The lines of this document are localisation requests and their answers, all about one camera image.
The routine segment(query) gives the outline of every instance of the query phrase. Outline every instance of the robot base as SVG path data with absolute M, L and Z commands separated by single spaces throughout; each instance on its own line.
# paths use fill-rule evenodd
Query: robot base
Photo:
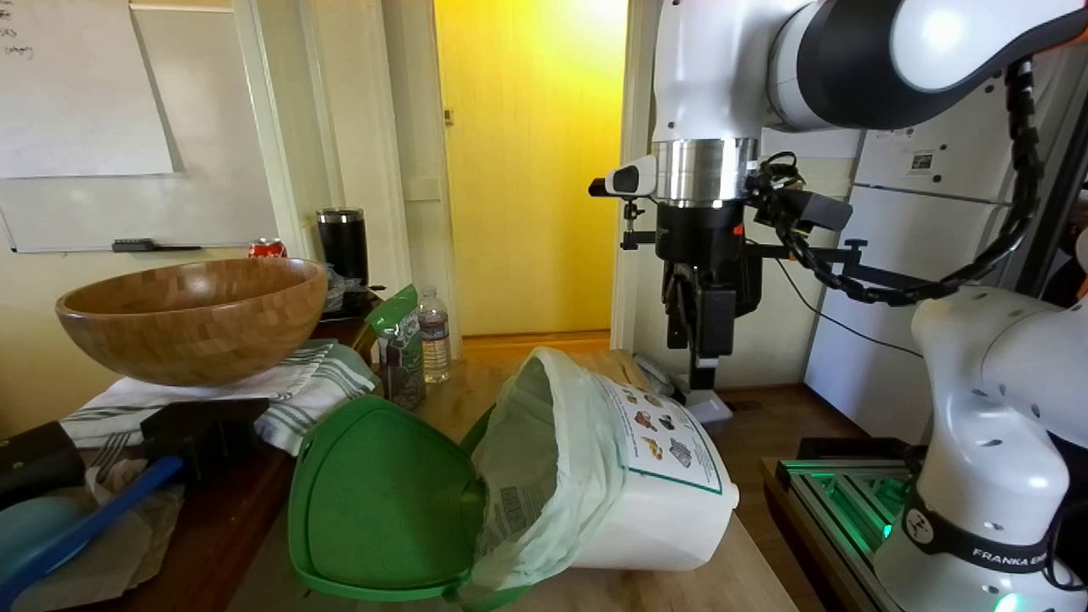
M 980 564 L 964 564 L 952 555 L 925 555 L 902 529 L 891 535 L 876 555 L 872 572 L 884 591 L 902 608 L 1053 608 L 1053 612 L 1084 612 L 1084 591 L 1061 591 L 1040 572 L 1005 575 Z
M 925 555 L 897 535 L 912 472 L 902 457 L 785 457 L 775 504 L 810 555 L 823 555 L 843 608 L 881 612 L 1084 612 L 1084 591 L 1061 591 L 1042 575 L 998 575 L 952 555 Z

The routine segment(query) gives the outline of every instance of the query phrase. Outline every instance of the whiteboard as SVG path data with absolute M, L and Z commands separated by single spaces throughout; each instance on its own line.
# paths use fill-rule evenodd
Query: whiteboard
M 4 0 L 0 81 L 0 176 L 172 170 L 128 0 Z
M 0 179 L 12 250 L 110 250 L 114 236 L 247 243 L 276 234 L 230 9 L 132 9 L 177 173 Z

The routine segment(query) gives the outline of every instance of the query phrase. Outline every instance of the clutter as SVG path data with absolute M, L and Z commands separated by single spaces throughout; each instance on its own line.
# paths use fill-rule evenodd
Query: clutter
M 390 300 L 377 303 L 367 314 L 362 328 L 354 336 L 354 349 L 367 358 L 386 402 L 417 408 L 425 393 L 417 289 L 405 286 Z
M 105 603 L 149 578 L 157 572 L 154 541 L 170 541 L 177 520 L 170 505 L 181 505 L 181 496 L 170 505 L 149 501 L 170 484 L 205 487 L 213 472 L 256 454 L 256 417 L 264 408 L 268 399 L 164 404 L 140 417 L 140 446 L 128 430 L 110 434 L 110 446 L 86 465 L 86 487 L 4 511 L 4 524 L 20 524 L 20 535 L 5 536 L 20 555 L 0 572 L 0 608 Z
M 114 382 L 89 404 L 62 417 L 78 450 L 99 450 L 111 430 L 132 430 L 140 442 L 140 420 L 170 402 L 228 402 L 228 399 L 268 399 L 268 411 L 257 414 L 256 430 L 294 454 L 303 434 L 344 399 L 377 387 L 373 371 L 360 352 L 335 338 L 310 338 L 288 352 L 280 366 L 224 387 L 164 387 L 132 376 Z
M 0 511 L 80 484 L 80 454 L 59 420 L 0 442 Z
M 734 504 L 694 414 L 538 349 L 461 446 L 381 399 L 320 420 L 288 550 L 327 593 L 494 608 L 563 567 L 700 567 Z
M 362 209 L 331 206 L 316 215 L 320 247 L 331 267 L 350 286 L 367 286 L 367 222 Z
M 102 366 L 212 387 L 276 366 L 327 303 L 327 273 L 303 258 L 218 258 L 111 275 L 59 300 L 76 348 Z

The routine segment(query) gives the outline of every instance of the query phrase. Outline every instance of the black cup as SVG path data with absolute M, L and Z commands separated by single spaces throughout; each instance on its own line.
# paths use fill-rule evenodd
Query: black cup
M 320 209 L 320 247 L 335 275 L 367 286 L 367 224 L 360 209 Z

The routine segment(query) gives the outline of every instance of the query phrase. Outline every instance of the wooden bowl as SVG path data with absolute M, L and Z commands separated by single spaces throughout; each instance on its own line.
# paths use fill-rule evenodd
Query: wooden bowl
M 154 385 L 228 385 L 288 358 L 316 326 L 327 273 L 303 258 L 220 258 L 80 286 L 59 300 L 67 336 Z

